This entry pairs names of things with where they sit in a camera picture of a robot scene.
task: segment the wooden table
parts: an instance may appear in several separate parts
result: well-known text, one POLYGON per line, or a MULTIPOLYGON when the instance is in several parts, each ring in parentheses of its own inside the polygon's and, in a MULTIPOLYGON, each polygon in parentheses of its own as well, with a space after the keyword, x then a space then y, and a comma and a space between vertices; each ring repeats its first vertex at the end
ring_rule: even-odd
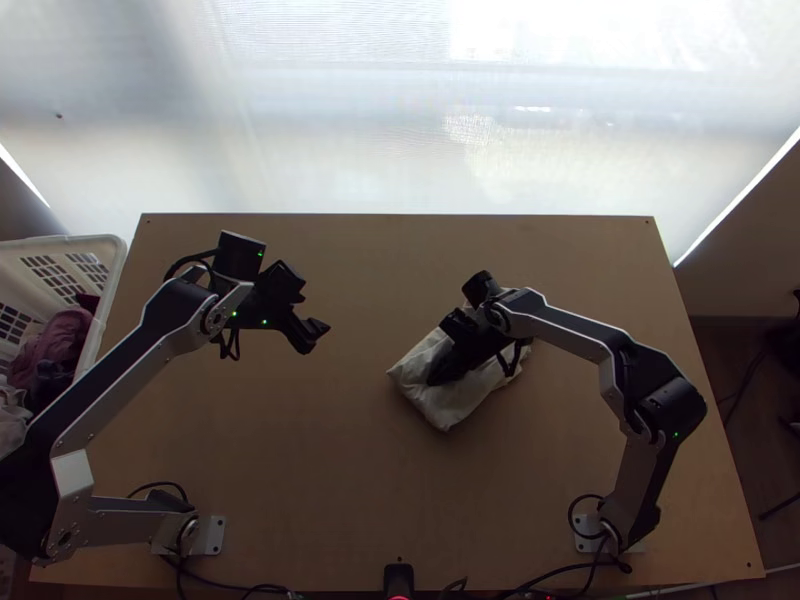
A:
MULTIPOLYGON (((656 226, 643 217, 145 215, 103 346, 138 322, 175 259, 228 229, 264 240, 308 280, 299 312, 332 331, 308 356, 278 333, 242 334, 165 369, 90 448, 96 494, 181 482, 228 517, 216 579, 294 589, 374 590, 384 564, 412 563, 420 589, 469 575, 505 589, 586 560, 569 501, 609 493, 624 438, 596 367, 542 342, 525 370, 449 434, 432 429, 385 370, 463 301, 488 269, 506 286, 626 329, 667 352, 708 400, 661 496, 661 525, 624 576, 599 588, 763 577, 742 490, 656 226)), ((579 586, 585 572, 552 585, 579 586)), ((82 550, 39 581, 168 587, 145 546, 82 550)))

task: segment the black cable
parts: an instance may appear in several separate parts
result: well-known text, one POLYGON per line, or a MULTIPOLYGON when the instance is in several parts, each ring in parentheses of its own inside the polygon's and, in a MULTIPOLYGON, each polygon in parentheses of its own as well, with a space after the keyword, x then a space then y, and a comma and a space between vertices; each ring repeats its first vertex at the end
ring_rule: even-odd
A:
POLYGON ((730 423, 731 418, 733 417, 733 413, 736 412, 736 409, 739 407, 739 404, 744 397, 744 393, 747 391, 750 382, 753 380, 753 376, 758 371, 758 367, 761 366, 761 363, 764 362, 764 359, 767 357, 766 350, 759 350, 758 353, 753 357, 750 361, 750 364, 745 369, 744 377, 742 377, 742 382, 739 384, 739 388, 736 390, 736 395, 733 399, 733 404, 731 404, 730 410, 728 410, 728 414, 722 421, 722 426, 727 427, 728 423, 730 423))
POLYGON ((584 587, 581 589, 581 591, 578 592, 577 594, 573 595, 573 596, 568 596, 568 597, 571 597, 571 598, 577 598, 579 595, 585 594, 586 591, 589 589, 589 587, 591 587, 592 581, 594 580, 594 572, 597 569, 597 567, 613 567, 613 566, 616 566, 623 573, 625 573, 626 575, 629 575, 631 572, 633 572, 633 569, 631 568, 631 566, 629 564, 627 564, 625 562, 622 562, 617 558, 612 558, 611 560, 608 560, 608 561, 601 561, 600 560, 601 551, 602 551, 603 546, 605 545, 606 541, 608 541, 608 536, 606 536, 606 538, 601 542, 600 548, 595 553, 595 556, 594 556, 594 559, 592 560, 592 562, 577 563, 577 564, 574 564, 574 565, 567 565, 565 567, 560 567, 558 569, 553 569, 552 571, 550 571, 548 573, 545 573, 544 575, 540 575, 539 577, 536 577, 535 579, 531 579, 530 581, 526 581, 525 583, 523 583, 522 585, 520 585, 519 587, 517 587, 517 588, 515 588, 513 590, 507 590, 505 592, 501 592, 501 593, 497 594, 496 596, 493 596, 491 598, 491 600, 506 600, 506 598, 510 598, 511 596, 514 596, 516 594, 526 594, 528 592, 534 592, 534 591, 546 594, 548 592, 546 592, 544 590, 535 589, 534 586, 537 583, 541 583, 542 581, 545 581, 546 579, 551 579, 552 577, 555 577, 556 575, 561 575, 562 573, 567 573, 569 571, 576 571, 576 570, 579 570, 579 569, 591 569, 591 571, 589 572, 589 578, 587 579, 586 584, 584 584, 584 587))
POLYGON ((567 508, 567 521, 569 522, 569 528, 572 529, 572 532, 578 537, 582 537, 585 540, 597 540, 603 537, 604 535, 608 535, 608 532, 600 531, 598 533, 592 533, 587 535, 585 533, 578 531, 578 528, 575 527, 575 518, 574 518, 575 507, 578 505, 579 502, 582 502, 583 500, 588 500, 589 498, 594 498, 596 500, 603 499, 602 496, 598 496, 597 494, 581 494, 580 496, 575 498, 575 500, 570 502, 569 508, 567 508))
MULTIPOLYGON (((161 556, 161 560, 163 560, 165 563, 167 563, 170 567, 172 567, 176 571, 178 570, 178 566, 179 565, 174 563, 174 562, 172 562, 166 556, 161 556)), ((231 592, 251 592, 252 591, 253 593, 263 593, 263 594, 278 594, 278 593, 280 593, 280 594, 284 594, 284 595, 287 595, 287 596, 291 595, 292 597, 298 597, 298 598, 301 597, 300 594, 298 594, 297 592, 293 592, 289 588, 283 587, 281 585, 274 585, 274 584, 271 584, 271 583, 260 583, 258 585, 254 585, 254 586, 251 586, 251 587, 246 587, 246 586, 243 586, 243 585, 233 585, 233 584, 230 584, 230 583, 222 583, 222 582, 219 582, 219 581, 214 581, 212 579, 206 579, 205 577, 202 577, 202 576, 198 575, 194 571, 190 571, 186 567, 183 567, 181 569, 181 575, 183 575, 184 577, 188 577, 189 579, 194 579, 198 583, 202 583, 204 585, 207 585, 208 587, 213 587, 213 588, 217 588, 217 589, 220 589, 220 590, 228 590, 228 591, 231 591, 231 592)))
MULTIPOLYGON (((794 297, 797 299, 797 312, 794 314, 794 319, 793 319, 794 321, 797 321, 800 320, 800 289, 794 290, 792 294, 794 294, 794 297)), ((722 421, 723 427, 727 427, 728 423, 730 423, 734 411, 739 406, 739 403, 742 401, 744 393, 747 391, 747 387, 750 385, 753 376, 756 374, 756 371, 758 371, 758 367, 761 366, 766 357, 767 357, 767 351, 763 348, 759 349, 759 351, 747 365, 744 377, 742 377, 742 382, 739 384, 739 387, 736 389, 736 391, 732 394, 728 394, 727 396, 722 398, 719 402, 717 402, 717 406, 719 406, 723 402, 727 402, 728 400, 733 398, 733 404, 731 405, 728 414, 725 416, 725 419, 722 421)))
POLYGON ((183 258, 179 258, 176 260, 169 269, 167 269, 166 274, 164 275, 164 281, 168 279, 172 279, 175 273, 178 272, 183 265, 189 264, 190 262, 199 262, 208 269, 209 277, 212 275, 211 267, 209 266, 208 262, 206 262, 206 258, 211 258, 217 253, 218 248, 214 248, 213 250, 206 250, 205 252, 198 252, 197 254, 190 254, 189 256, 184 256, 183 258))
POLYGON ((145 483, 144 485, 140 485, 138 488, 133 490, 130 494, 125 496, 126 498, 133 498, 139 492, 143 492, 144 490, 151 490, 157 487, 171 487, 174 488, 180 495, 181 500, 184 502, 189 502, 189 497, 186 495, 186 490, 183 487, 175 483, 174 481, 153 481, 152 483, 145 483))
POLYGON ((258 585, 254 585, 250 589, 248 589, 244 596, 242 596, 241 600, 246 600, 250 597, 250 594, 280 594, 281 596, 289 596, 292 597, 292 592, 285 587, 282 586, 275 586, 270 583, 259 583, 258 585))
MULTIPOLYGON (((159 488, 159 487, 171 487, 171 488, 174 488, 180 494, 181 499, 184 502, 186 502, 186 503, 189 502, 189 497, 186 494, 186 490, 183 489, 183 486, 181 486, 178 483, 175 483, 174 481, 166 481, 166 480, 165 481, 153 481, 153 482, 150 482, 150 483, 145 483, 143 485, 140 485, 139 487, 134 489, 131 493, 129 493, 125 497, 126 498, 133 498, 139 492, 142 492, 144 490, 153 489, 153 488, 159 488)), ((300 596, 300 594, 297 594, 297 593, 293 592, 292 590, 290 590, 289 588, 284 587, 282 585, 275 585, 275 584, 272 584, 272 583, 259 583, 258 585, 254 585, 254 586, 251 586, 251 587, 246 587, 246 586, 242 586, 242 585, 230 585, 230 584, 227 584, 227 583, 220 583, 219 581, 213 581, 211 579, 206 579, 205 577, 201 577, 197 573, 194 573, 193 571, 190 571, 189 569, 187 569, 186 568, 186 561, 189 559, 189 557, 188 556, 183 556, 183 548, 181 547, 181 544, 182 544, 182 539, 181 538, 183 537, 183 533, 186 530, 186 528, 189 526, 190 523, 192 523, 192 519, 187 519, 183 523, 181 528, 178 530, 177 537, 175 538, 175 548, 168 548, 168 550, 173 551, 175 553, 175 555, 177 556, 177 559, 178 559, 177 563, 172 562, 167 556, 161 556, 160 557, 161 560, 163 560, 165 563, 167 563, 170 567, 172 567, 175 570, 175 591, 177 592, 178 598, 180 598, 180 600, 188 600, 187 597, 186 597, 186 592, 183 589, 183 581, 182 581, 183 577, 188 577, 189 579, 194 579, 195 581, 203 583, 203 584, 205 584, 205 585, 207 585, 209 587, 215 587, 215 588, 219 588, 219 589, 223 589, 223 590, 245 592, 245 595, 242 597, 243 600, 244 600, 244 598, 247 598, 248 596, 250 596, 250 594, 254 594, 254 593, 282 594, 282 595, 288 596, 291 599, 302 598, 302 596, 300 596)))
POLYGON ((592 566, 589 568, 589 577, 586 578, 586 583, 583 584, 583 587, 580 589, 579 592, 575 592, 570 596, 562 596, 563 600, 571 600, 573 598, 580 598, 583 596, 589 588, 592 587, 592 581, 594 581, 594 573, 597 571, 598 563, 600 562, 600 555, 603 553, 603 547, 606 545, 609 536, 606 535, 601 541, 600 545, 597 546, 597 551, 594 553, 594 560, 592 561, 592 566))

